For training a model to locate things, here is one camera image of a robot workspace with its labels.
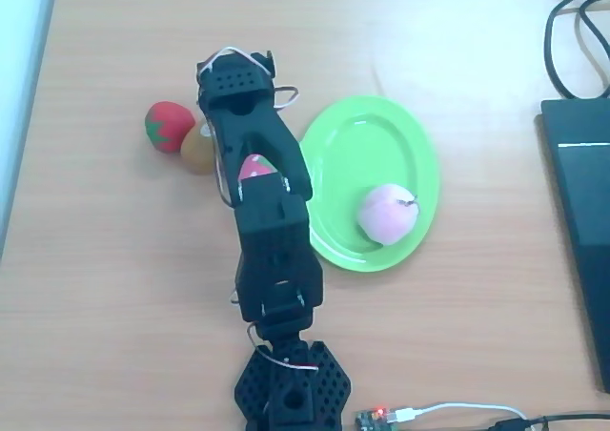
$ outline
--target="mounting hole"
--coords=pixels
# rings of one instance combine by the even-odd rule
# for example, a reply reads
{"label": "mounting hole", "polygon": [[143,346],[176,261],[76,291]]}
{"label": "mounting hole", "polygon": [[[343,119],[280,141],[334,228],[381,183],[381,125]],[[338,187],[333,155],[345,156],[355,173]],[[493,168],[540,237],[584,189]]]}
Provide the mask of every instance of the mounting hole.
{"label": "mounting hole", "polygon": [[243,116],[250,114],[254,110],[255,105],[256,102],[247,92],[233,94],[229,104],[229,111],[232,114]]}
{"label": "mounting hole", "polygon": [[305,398],[298,390],[291,390],[284,397],[284,405],[289,409],[299,409],[303,405],[303,402],[305,402]]}

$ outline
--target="white cable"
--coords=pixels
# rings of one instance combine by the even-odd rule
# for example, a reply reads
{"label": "white cable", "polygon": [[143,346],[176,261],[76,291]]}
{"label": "white cable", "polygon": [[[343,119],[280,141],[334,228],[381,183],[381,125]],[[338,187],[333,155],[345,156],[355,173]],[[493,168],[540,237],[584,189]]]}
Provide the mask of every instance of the white cable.
{"label": "white cable", "polygon": [[[515,407],[510,407],[508,405],[502,404],[477,404],[475,402],[441,402],[439,404],[431,405],[430,407],[425,407],[422,409],[414,409],[411,407],[406,407],[404,409],[393,410],[388,414],[388,422],[404,422],[404,421],[412,421],[416,417],[428,414],[430,412],[434,412],[439,409],[446,409],[450,407],[455,408],[467,408],[467,409],[487,409],[487,410],[504,410],[506,412],[511,412],[524,420],[529,420],[526,415]],[[534,426],[530,426],[531,431],[536,431]]]}
{"label": "white cable", "polygon": [[277,88],[275,88],[275,92],[285,92],[285,91],[292,91],[293,95],[291,95],[290,98],[283,104],[274,105],[274,108],[276,110],[282,110],[290,105],[293,105],[296,102],[296,100],[298,99],[298,97],[300,96],[300,94],[298,93],[298,88],[296,86],[278,86]]}
{"label": "white cable", "polygon": [[289,369],[299,369],[299,370],[306,370],[306,371],[317,371],[318,370],[317,366],[290,364],[289,362],[279,361],[279,360],[274,359],[274,358],[270,357],[269,355],[267,355],[260,348],[258,348],[258,345],[256,345],[256,342],[254,341],[254,338],[252,337],[252,328],[254,328],[255,324],[256,323],[250,323],[248,325],[248,329],[246,330],[246,332],[248,333],[248,339],[250,339],[250,342],[252,343],[254,349],[258,352],[258,354],[261,357],[263,357],[264,359],[266,359],[270,362],[273,362],[279,366],[288,367]]}
{"label": "white cable", "polygon": [[[271,76],[271,72],[269,72],[267,70],[267,68],[265,66],[263,66],[260,62],[258,62],[256,59],[254,59],[253,57],[251,57],[249,54],[247,54],[245,51],[240,50],[239,48],[236,47],[225,47],[220,51],[215,52],[212,56],[210,56],[206,61],[205,61],[205,65],[201,67],[201,69],[199,69],[199,71],[197,72],[197,78],[201,75],[201,73],[203,73],[204,71],[209,70],[210,72],[213,71],[214,69],[214,62],[216,61],[216,59],[218,59],[220,56],[222,56],[223,53],[227,52],[227,51],[231,51],[231,52],[236,52],[237,54],[245,57],[246,59],[248,59],[250,62],[252,62],[254,65],[256,65],[257,67],[259,67],[260,69],[262,69],[265,73],[267,73],[269,76]],[[276,110],[282,110],[285,109],[286,107],[288,107],[289,105],[292,105],[295,103],[295,101],[298,99],[299,97],[299,93],[298,93],[298,88],[296,86],[278,86],[277,88],[274,89],[274,92],[284,92],[284,91],[292,91],[293,95],[290,97],[290,99],[288,99],[287,102],[283,103],[283,104],[279,104],[279,105],[274,105],[274,108]]]}
{"label": "white cable", "polygon": [[229,301],[231,302],[231,304],[233,305],[239,305],[239,299],[237,297],[234,298],[234,296],[237,294],[237,289],[233,288],[233,291],[231,292],[231,295],[229,296]]}

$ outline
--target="white wire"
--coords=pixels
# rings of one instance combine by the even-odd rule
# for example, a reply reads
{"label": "white wire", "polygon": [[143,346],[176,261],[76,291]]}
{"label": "white wire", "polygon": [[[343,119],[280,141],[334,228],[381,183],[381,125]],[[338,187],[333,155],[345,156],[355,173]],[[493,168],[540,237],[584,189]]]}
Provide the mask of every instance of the white wire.
{"label": "white wire", "polygon": [[233,288],[233,291],[231,292],[231,295],[229,296],[229,301],[233,305],[239,305],[239,299],[238,298],[234,298],[235,294],[237,294],[237,289]]}
{"label": "white wire", "polygon": [[216,61],[216,59],[218,59],[220,56],[222,56],[222,54],[226,51],[236,52],[237,54],[242,55],[243,57],[248,59],[250,62],[255,64],[256,66],[260,67],[269,76],[271,76],[271,72],[269,72],[265,66],[263,66],[260,62],[258,62],[256,59],[251,57],[245,51],[240,50],[239,48],[236,48],[236,47],[225,47],[222,50],[217,51],[210,59],[208,59],[208,63],[199,70],[198,75],[200,75],[201,73],[203,73],[206,70],[210,70],[210,72],[212,72],[214,62]]}
{"label": "white wire", "polygon": [[[423,415],[423,414],[427,414],[430,412],[434,412],[439,409],[446,409],[446,408],[450,408],[450,407],[466,408],[466,409],[504,410],[506,412],[511,412],[511,413],[521,417],[524,420],[529,421],[527,416],[520,410],[516,409],[515,407],[510,407],[508,405],[501,405],[501,404],[477,404],[475,402],[441,402],[439,404],[431,405],[430,407],[425,407],[423,409],[415,409],[415,412],[417,413],[417,415]],[[536,431],[536,428],[533,425],[531,425],[530,430]]]}
{"label": "white wire", "polygon": [[[216,59],[218,59],[223,53],[225,53],[227,51],[236,52],[237,54],[245,57],[250,62],[255,64],[257,67],[262,69],[269,76],[271,76],[271,72],[269,72],[265,66],[263,66],[260,62],[258,62],[256,59],[251,57],[245,51],[240,50],[239,48],[236,48],[236,47],[225,47],[222,50],[215,52],[211,57],[208,58],[206,64],[201,69],[199,69],[199,71],[197,72],[197,78],[201,75],[201,73],[203,73],[206,70],[209,70],[210,72],[212,72],[213,68],[214,68],[214,62],[216,61]],[[277,88],[274,89],[274,92],[284,92],[284,91],[292,91],[293,95],[290,97],[290,99],[288,99],[288,101],[284,102],[283,104],[274,105],[274,108],[276,110],[282,110],[282,109],[285,109],[286,107],[288,107],[289,105],[294,104],[299,97],[298,88],[296,86],[278,86]]]}
{"label": "white wire", "polygon": [[298,370],[305,370],[305,371],[317,371],[318,370],[317,366],[300,366],[298,364],[290,364],[288,362],[279,361],[279,360],[274,359],[274,358],[270,357],[269,355],[267,355],[260,348],[258,348],[258,345],[256,345],[256,342],[254,341],[254,338],[252,337],[252,328],[254,328],[255,324],[256,323],[250,323],[248,325],[248,329],[246,330],[246,332],[248,333],[248,339],[250,339],[250,342],[252,343],[254,349],[258,352],[258,354],[261,357],[263,357],[264,359],[266,359],[270,362],[273,362],[279,366],[288,367],[289,369],[298,369]]}
{"label": "white wire", "polygon": [[300,96],[300,94],[298,93],[298,88],[296,86],[278,86],[277,88],[275,88],[275,92],[285,92],[285,91],[292,91],[293,95],[291,95],[290,99],[288,99],[283,104],[274,105],[274,108],[276,110],[282,110],[288,106],[293,105],[296,102],[296,100],[298,99],[298,97]]}

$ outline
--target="toy fruit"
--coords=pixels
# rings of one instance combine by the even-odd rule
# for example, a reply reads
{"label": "toy fruit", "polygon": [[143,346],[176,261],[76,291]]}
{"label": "toy fruit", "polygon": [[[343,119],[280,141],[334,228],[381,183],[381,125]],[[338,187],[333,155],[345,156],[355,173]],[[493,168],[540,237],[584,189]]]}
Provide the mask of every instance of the toy fruit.
{"label": "toy fruit", "polygon": [[251,176],[271,174],[273,172],[275,172],[275,169],[263,156],[260,154],[251,154],[241,166],[237,179],[243,180],[244,178],[250,178]]}
{"label": "toy fruit", "polygon": [[214,143],[205,121],[200,121],[186,134],[180,155],[186,167],[195,174],[214,171]]}
{"label": "toy fruit", "polygon": [[388,184],[366,195],[358,212],[358,223],[371,240],[393,245],[413,230],[418,215],[419,206],[411,192]]}
{"label": "toy fruit", "polygon": [[144,120],[146,135],[152,145],[163,153],[177,153],[195,123],[193,114],[179,104],[157,102],[149,108]]}

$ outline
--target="circuit board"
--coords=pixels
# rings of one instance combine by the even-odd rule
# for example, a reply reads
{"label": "circuit board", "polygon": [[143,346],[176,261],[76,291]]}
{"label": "circuit board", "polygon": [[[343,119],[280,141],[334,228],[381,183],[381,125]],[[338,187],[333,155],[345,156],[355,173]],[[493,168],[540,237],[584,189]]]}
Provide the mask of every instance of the circuit board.
{"label": "circuit board", "polygon": [[356,431],[397,431],[397,426],[387,422],[385,409],[369,409],[356,414]]}

